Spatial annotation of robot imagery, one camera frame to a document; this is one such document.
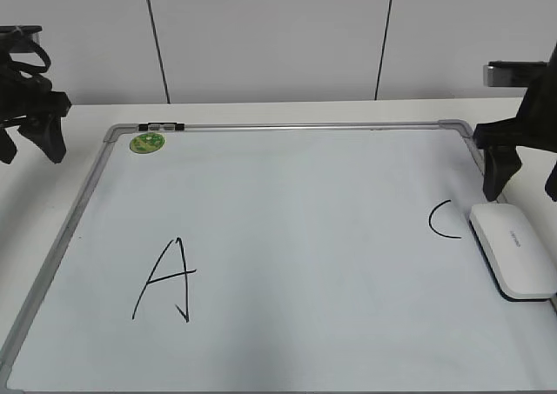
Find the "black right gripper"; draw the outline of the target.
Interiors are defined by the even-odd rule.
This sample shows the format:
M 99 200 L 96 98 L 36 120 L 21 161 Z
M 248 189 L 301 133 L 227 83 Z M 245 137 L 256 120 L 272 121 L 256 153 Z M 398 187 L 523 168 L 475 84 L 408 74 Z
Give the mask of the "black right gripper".
M 495 201 L 522 162 L 515 147 L 556 151 L 556 53 L 544 72 L 528 87 L 516 116 L 486 124 L 477 124 L 473 133 L 476 146 L 484 150 L 483 192 Z M 545 192 L 557 201 L 557 164 L 550 172 Z

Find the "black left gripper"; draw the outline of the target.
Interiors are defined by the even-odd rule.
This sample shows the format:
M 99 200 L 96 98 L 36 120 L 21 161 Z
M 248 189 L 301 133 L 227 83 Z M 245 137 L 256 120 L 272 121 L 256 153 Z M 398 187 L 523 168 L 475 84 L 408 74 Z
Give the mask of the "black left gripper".
M 71 102 L 65 92 L 54 91 L 44 77 L 51 60 L 39 45 L 29 45 L 43 65 L 14 60 L 10 52 L 1 50 L 1 129 L 0 160 L 10 164 L 17 147 L 5 128 L 21 125 L 18 132 L 35 144 L 54 164 L 66 154 L 61 117 L 66 117 Z

